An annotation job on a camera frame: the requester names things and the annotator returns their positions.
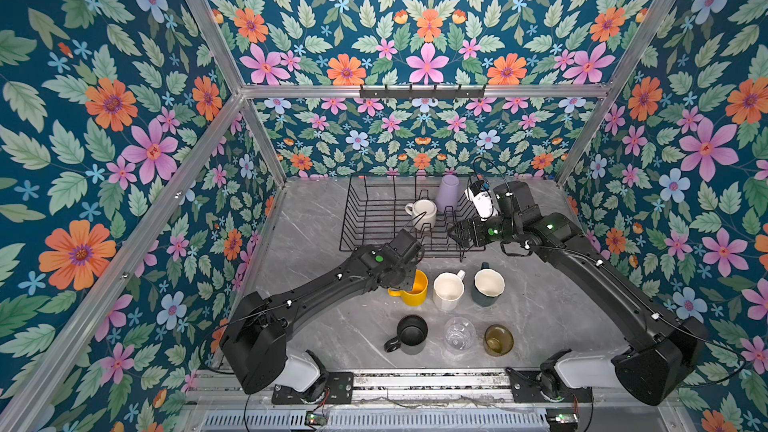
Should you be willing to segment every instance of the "mug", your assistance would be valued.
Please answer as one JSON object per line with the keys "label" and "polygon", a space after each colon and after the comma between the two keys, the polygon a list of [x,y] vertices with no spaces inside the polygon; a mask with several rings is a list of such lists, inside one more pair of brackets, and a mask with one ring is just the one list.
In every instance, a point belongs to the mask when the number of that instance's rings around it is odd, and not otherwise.
{"label": "mug", "polygon": [[435,219],[437,217],[437,206],[431,200],[423,198],[406,204],[406,212],[409,216],[416,219],[414,227],[419,232],[430,232],[435,228]]}
{"label": "mug", "polygon": [[488,263],[484,262],[482,269],[475,274],[472,300],[480,307],[488,307],[496,302],[502,292],[504,292],[504,277],[492,268],[488,268]]}
{"label": "mug", "polygon": [[464,295],[464,275],[466,272],[458,271],[457,274],[444,272],[435,279],[435,305],[441,311],[452,311],[458,305],[458,300]]}
{"label": "mug", "polygon": [[394,352],[402,350],[408,355],[416,355],[426,345],[427,322],[417,315],[407,315],[397,324],[397,336],[384,343],[384,350]]}
{"label": "mug", "polygon": [[387,289],[393,297],[400,297],[403,302],[411,307],[418,307],[427,299],[427,288],[429,279],[424,272],[416,270],[416,278],[413,280],[413,288],[410,292]]}

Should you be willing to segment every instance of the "clear plastic cup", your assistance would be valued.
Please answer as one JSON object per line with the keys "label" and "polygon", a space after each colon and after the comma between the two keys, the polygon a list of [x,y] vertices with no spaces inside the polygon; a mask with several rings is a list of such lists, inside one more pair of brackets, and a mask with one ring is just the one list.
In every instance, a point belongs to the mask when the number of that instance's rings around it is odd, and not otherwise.
{"label": "clear plastic cup", "polygon": [[445,340],[452,350],[467,350],[475,347],[477,333],[472,322],[464,317],[454,317],[446,323]]}

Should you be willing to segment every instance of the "white mug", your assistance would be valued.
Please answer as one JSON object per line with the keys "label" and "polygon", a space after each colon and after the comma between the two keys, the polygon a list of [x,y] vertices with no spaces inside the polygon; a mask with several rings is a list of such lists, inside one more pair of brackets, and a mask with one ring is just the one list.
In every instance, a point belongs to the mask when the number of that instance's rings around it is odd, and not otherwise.
{"label": "white mug", "polygon": [[408,215],[418,217],[414,226],[419,232],[431,232],[435,228],[435,219],[437,217],[437,206],[431,200],[423,198],[406,204]]}
{"label": "white mug", "polygon": [[435,305],[441,311],[452,311],[458,305],[458,300],[464,295],[464,276],[466,272],[458,271],[457,274],[444,272],[437,276],[432,286],[435,293]]}

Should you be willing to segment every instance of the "gray marble countertop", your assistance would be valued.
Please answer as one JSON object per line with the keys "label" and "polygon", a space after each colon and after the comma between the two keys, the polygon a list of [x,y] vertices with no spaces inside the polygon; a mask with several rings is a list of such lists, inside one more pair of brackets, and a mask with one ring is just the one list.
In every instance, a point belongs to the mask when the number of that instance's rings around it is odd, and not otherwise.
{"label": "gray marble countertop", "polygon": [[[328,272],[346,257],[339,252],[340,233],[349,179],[290,181],[280,208],[274,237],[256,276],[256,290],[267,296],[291,290]],[[563,192],[554,182],[529,181],[542,214],[562,212],[573,217]],[[483,262],[499,271],[505,290],[491,307],[481,308],[469,295],[474,273]],[[510,258],[498,246],[457,258],[425,258],[418,268],[429,278],[427,300],[409,307],[379,289],[343,302],[315,316],[294,334],[289,347],[310,349],[325,366],[340,368],[479,368],[537,367],[563,348],[596,350],[625,344],[605,312],[564,274],[538,257]],[[432,282],[442,272],[464,269],[466,292],[456,310],[441,312],[432,301]],[[395,335],[400,318],[424,317],[428,343],[418,355],[400,350],[387,353],[383,345]],[[455,354],[443,341],[447,320],[464,317],[477,331],[474,348]],[[494,358],[482,347],[482,334],[491,324],[512,331],[514,348]]]}

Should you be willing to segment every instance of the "orange flower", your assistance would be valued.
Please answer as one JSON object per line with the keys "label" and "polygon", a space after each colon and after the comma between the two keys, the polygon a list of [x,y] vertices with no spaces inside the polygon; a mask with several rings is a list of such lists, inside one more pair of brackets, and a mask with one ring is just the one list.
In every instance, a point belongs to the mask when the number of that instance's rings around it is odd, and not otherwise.
{"label": "orange flower", "polygon": [[165,404],[165,398],[167,396],[168,396],[168,389],[162,389],[160,392],[158,392],[158,395],[154,396],[154,400],[152,400],[152,406],[154,408],[163,407],[163,404]]}
{"label": "orange flower", "polygon": [[717,410],[705,410],[704,418],[701,419],[701,427],[706,432],[736,432],[736,428],[731,422],[727,422],[725,417]]}
{"label": "orange flower", "polygon": [[106,257],[115,253],[114,240],[107,240],[109,230],[96,224],[91,230],[87,220],[73,220],[69,223],[69,234],[57,228],[46,237],[45,245],[53,249],[40,254],[40,272],[53,272],[48,283],[63,290],[74,280],[74,290],[89,288],[94,284],[94,275],[109,265]]}
{"label": "orange flower", "polygon": [[739,84],[739,89],[730,93],[728,102],[731,105],[725,108],[725,114],[733,117],[737,124],[754,124],[759,122],[761,114],[768,113],[768,77],[758,77],[756,82],[752,79]]}
{"label": "orange flower", "polygon": [[328,62],[328,78],[333,79],[334,86],[361,86],[362,79],[366,76],[366,70],[361,68],[360,59],[350,58],[345,53],[339,54],[339,58],[332,58]]}
{"label": "orange flower", "polygon": [[[224,324],[229,323],[228,318],[223,318],[219,321],[219,327],[221,327]],[[221,338],[224,336],[224,332],[226,331],[226,327],[221,327],[217,331],[213,332],[211,337],[214,338],[214,341],[210,343],[210,352],[212,354],[216,353],[216,350],[219,350],[219,342],[221,342]]]}
{"label": "orange flower", "polygon": [[520,79],[525,77],[528,69],[523,69],[528,64],[523,57],[518,59],[518,54],[509,53],[507,59],[497,58],[493,67],[488,69],[488,78],[492,86],[514,86],[520,83]]}
{"label": "orange flower", "polygon": [[224,256],[229,260],[235,260],[240,253],[240,246],[243,245],[243,235],[236,228],[230,230],[229,235],[224,241]]}
{"label": "orange flower", "polygon": [[416,33],[424,39],[424,42],[432,42],[435,37],[440,36],[440,27],[442,19],[437,15],[435,9],[427,9],[422,13],[421,18],[416,21],[418,30]]}
{"label": "orange flower", "polygon": [[605,239],[605,245],[608,246],[613,254],[619,255],[626,250],[627,238],[624,236],[624,231],[617,228],[612,228],[608,231],[608,237]]}
{"label": "orange flower", "polygon": [[[763,231],[768,234],[768,224],[763,226]],[[768,236],[758,235],[755,237],[755,248],[758,252],[763,252],[763,255],[760,256],[760,263],[768,270]]]}
{"label": "orange flower", "polygon": [[547,168],[552,165],[552,162],[554,162],[554,156],[550,153],[543,153],[540,156],[536,156],[531,160],[531,163],[533,165],[533,168]]}
{"label": "orange flower", "polygon": [[459,9],[454,10],[453,15],[451,15],[451,20],[453,20],[454,24],[464,24],[467,21],[466,12]]}
{"label": "orange flower", "polygon": [[275,206],[275,197],[271,196],[266,200],[266,208],[264,209],[264,215],[269,217],[272,213],[272,207]]}
{"label": "orange flower", "polygon": [[427,154],[418,154],[416,158],[413,159],[413,165],[420,170],[424,170],[425,168],[429,167],[430,160],[431,159]]}
{"label": "orange flower", "polygon": [[196,88],[192,89],[192,98],[197,100],[197,111],[210,122],[219,115],[219,109],[221,109],[219,87],[207,76],[197,77],[194,85]]}
{"label": "orange flower", "polygon": [[125,84],[115,79],[102,78],[98,81],[99,88],[89,87],[85,91],[88,101],[85,109],[92,116],[96,116],[96,123],[105,129],[110,127],[115,132],[120,132],[124,126],[133,123],[131,117],[139,114],[136,108],[134,93],[125,90]]}
{"label": "orange flower", "polygon": [[400,10],[397,14],[395,14],[395,22],[398,24],[405,24],[408,22],[408,13],[404,10]]}
{"label": "orange flower", "polygon": [[648,116],[656,113],[659,106],[656,102],[661,100],[661,82],[654,77],[646,77],[632,89],[632,97],[629,99],[629,115],[639,121],[644,121]]}
{"label": "orange flower", "polygon": [[624,8],[611,7],[605,11],[605,14],[598,15],[589,31],[592,33],[592,40],[605,42],[612,36],[619,33],[619,27],[624,24]]}
{"label": "orange flower", "polygon": [[312,161],[304,154],[293,154],[290,161],[293,166],[299,170],[309,170],[312,168]]}
{"label": "orange flower", "polygon": [[576,203],[576,199],[568,196],[568,204],[571,206],[571,210],[574,211],[574,214],[578,216],[578,204]]}
{"label": "orange flower", "polygon": [[264,25],[264,18],[261,14],[254,15],[252,9],[238,9],[234,21],[235,27],[240,28],[237,32],[253,43],[265,42],[266,36],[270,34],[270,30]]}

